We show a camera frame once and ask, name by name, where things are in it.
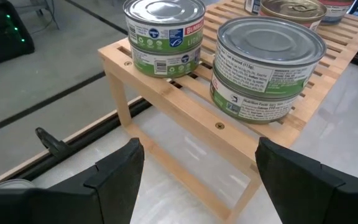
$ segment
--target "can label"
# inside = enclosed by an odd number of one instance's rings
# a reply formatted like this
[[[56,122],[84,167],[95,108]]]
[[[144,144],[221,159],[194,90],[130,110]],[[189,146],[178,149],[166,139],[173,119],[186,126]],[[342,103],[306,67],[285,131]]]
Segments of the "can label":
[[[178,55],[150,55],[132,47],[132,59],[138,70],[146,75],[179,77],[194,71],[200,61],[201,46]]]
[[[260,96],[291,96],[303,89],[317,62],[296,68],[259,65],[237,57],[218,42],[214,65],[223,78],[240,91],[263,93]]]
[[[182,26],[157,27],[126,17],[131,42],[156,53],[182,52],[197,46],[203,38],[204,18]]]
[[[213,74],[211,80],[213,101],[231,116],[254,121],[273,121],[290,112],[296,97],[283,101],[262,101],[234,93]]]
[[[260,9],[260,0],[246,0],[245,9],[247,12],[258,14]]]
[[[269,15],[266,15],[266,13],[264,13],[263,10],[260,10],[258,13],[258,16],[269,16]],[[296,22],[296,23],[301,24],[301,25],[309,28],[310,30],[316,31],[320,22],[321,22],[321,20],[318,20],[318,21],[312,22],[312,23],[310,23],[310,22],[306,22],[306,23]]]
[[[320,1],[327,7],[327,14],[323,18],[325,23],[337,23],[346,12],[350,9],[353,2],[339,2],[339,1]]]

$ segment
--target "wooden shelf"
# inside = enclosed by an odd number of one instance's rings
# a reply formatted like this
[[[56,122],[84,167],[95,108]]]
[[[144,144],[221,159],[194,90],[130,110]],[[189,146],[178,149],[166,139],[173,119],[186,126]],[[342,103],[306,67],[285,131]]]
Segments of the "wooden shelf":
[[[244,11],[244,2],[241,0],[222,1],[207,7],[201,52],[202,64],[194,71],[195,75],[210,81],[212,75],[210,68],[216,47],[216,31],[228,19],[241,16],[250,16]],[[290,147],[299,136],[300,131],[357,53],[358,17],[347,15],[339,25],[320,26],[318,34],[326,41],[328,51],[316,67],[306,88],[295,101],[291,113],[278,121],[278,124],[243,123],[258,135],[268,137],[285,147]],[[193,192],[217,217],[226,223],[235,222],[261,184],[255,164],[257,141],[228,122],[226,116],[214,113],[166,80],[141,74],[132,63],[131,48],[127,39],[101,48],[99,54],[103,59],[104,70],[111,84],[118,115],[127,132],[140,138],[145,149],[153,154],[161,165],[167,168],[190,192]],[[208,85],[189,76],[176,78],[174,81],[213,105]],[[213,195],[212,191],[132,123],[123,83],[136,89],[161,112],[169,115],[195,137],[211,146],[251,179],[232,210],[228,209]],[[217,128],[217,124],[223,124],[224,128]]]

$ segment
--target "tuna can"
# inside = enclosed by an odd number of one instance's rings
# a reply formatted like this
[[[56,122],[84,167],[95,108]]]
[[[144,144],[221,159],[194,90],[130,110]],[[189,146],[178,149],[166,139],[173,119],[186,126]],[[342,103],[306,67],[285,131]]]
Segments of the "tuna can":
[[[124,12],[132,45],[155,53],[187,52],[203,38],[199,0],[128,0]]]
[[[242,17],[219,28],[214,67],[242,93],[285,98],[302,91],[325,51],[324,40],[297,23]]]
[[[354,0],[320,0],[320,2],[327,7],[327,14],[321,21],[321,25],[335,25],[342,20]]]
[[[266,99],[247,95],[225,84],[215,71],[210,91],[212,100],[219,109],[233,118],[254,124],[266,124],[284,117],[290,112],[298,96]]]
[[[244,9],[251,14],[258,14],[260,8],[260,0],[246,0]]]
[[[316,31],[327,8],[314,0],[261,0],[260,16],[272,16],[304,25]]]
[[[201,44],[179,54],[157,54],[131,46],[132,59],[143,74],[156,78],[178,78],[191,73],[200,62]]]

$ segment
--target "screw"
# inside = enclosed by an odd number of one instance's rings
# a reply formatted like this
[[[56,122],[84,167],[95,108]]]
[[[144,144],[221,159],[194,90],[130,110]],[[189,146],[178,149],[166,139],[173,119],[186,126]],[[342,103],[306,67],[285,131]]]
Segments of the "screw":
[[[224,129],[224,124],[218,122],[218,123],[215,124],[215,127],[220,129],[220,130],[222,130],[222,129]]]

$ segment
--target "black clamp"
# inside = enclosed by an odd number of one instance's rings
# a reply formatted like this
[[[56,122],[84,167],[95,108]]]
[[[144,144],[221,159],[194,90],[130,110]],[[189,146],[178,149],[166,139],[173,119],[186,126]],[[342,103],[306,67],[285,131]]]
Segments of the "black clamp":
[[[57,140],[43,128],[36,128],[35,133],[41,140],[41,143],[49,150],[55,157],[64,157],[69,154],[71,147],[63,141]]]

